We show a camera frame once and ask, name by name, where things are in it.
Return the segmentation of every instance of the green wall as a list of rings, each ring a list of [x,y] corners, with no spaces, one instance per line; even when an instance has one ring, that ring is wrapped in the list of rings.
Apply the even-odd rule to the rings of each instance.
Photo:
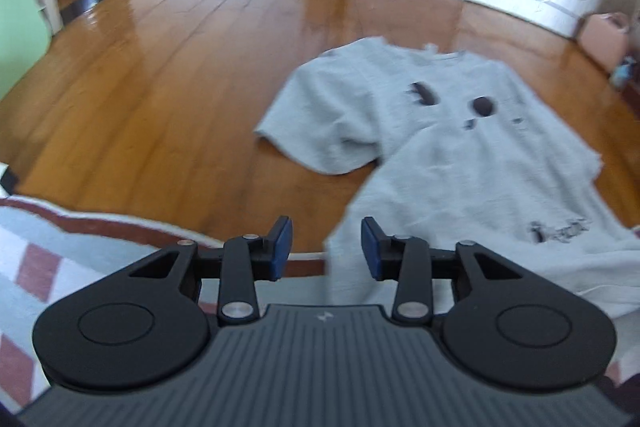
[[[49,40],[35,0],[0,0],[0,98],[44,55]]]

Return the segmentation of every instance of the blue object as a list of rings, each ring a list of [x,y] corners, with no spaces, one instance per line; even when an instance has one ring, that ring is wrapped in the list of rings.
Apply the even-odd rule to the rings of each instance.
[[[367,266],[369,266],[371,276],[375,280],[380,280],[382,277],[380,243],[364,219],[362,220],[360,242],[362,244],[362,252],[367,260]]]
[[[273,260],[271,261],[271,280],[282,278],[284,267],[287,265],[289,252],[293,242],[293,222],[287,219],[286,224],[280,230],[273,248]]]
[[[609,82],[616,89],[622,89],[625,87],[625,84],[631,79],[632,76],[632,68],[636,63],[633,57],[625,57],[614,71],[611,73],[609,77]]]

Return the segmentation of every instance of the circular pad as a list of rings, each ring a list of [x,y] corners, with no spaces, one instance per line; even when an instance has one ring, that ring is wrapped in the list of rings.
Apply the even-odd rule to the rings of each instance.
[[[602,375],[616,346],[607,315],[532,277],[484,285],[472,280],[471,292],[444,319],[442,339],[450,354],[483,380],[534,393]]]
[[[170,377],[208,340],[209,323],[196,303],[167,291],[161,279],[133,277],[107,277],[69,295],[33,328],[47,377],[91,392],[137,389]]]
[[[136,304],[104,304],[87,311],[78,322],[86,339],[97,344],[117,346],[144,337],[154,325],[153,314]]]
[[[497,319],[505,339],[525,347],[550,347],[561,343],[571,332],[569,319],[546,306],[514,306]]]

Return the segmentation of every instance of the pink box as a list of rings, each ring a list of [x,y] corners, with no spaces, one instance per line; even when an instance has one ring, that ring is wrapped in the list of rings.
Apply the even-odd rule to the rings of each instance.
[[[607,73],[625,58],[629,47],[629,19],[623,13],[596,14],[588,17],[578,44]]]

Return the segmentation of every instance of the metal rivet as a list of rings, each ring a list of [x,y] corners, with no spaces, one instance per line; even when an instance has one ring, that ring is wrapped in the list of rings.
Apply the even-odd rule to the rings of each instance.
[[[245,319],[253,312],[254,307],[244,301],[233,301],[222,306],[222,314],[230,319]]]
[[[407,319],[421,319],[429,313],[429,307],[422,302],[403,302],[398,306],[398,314]]]

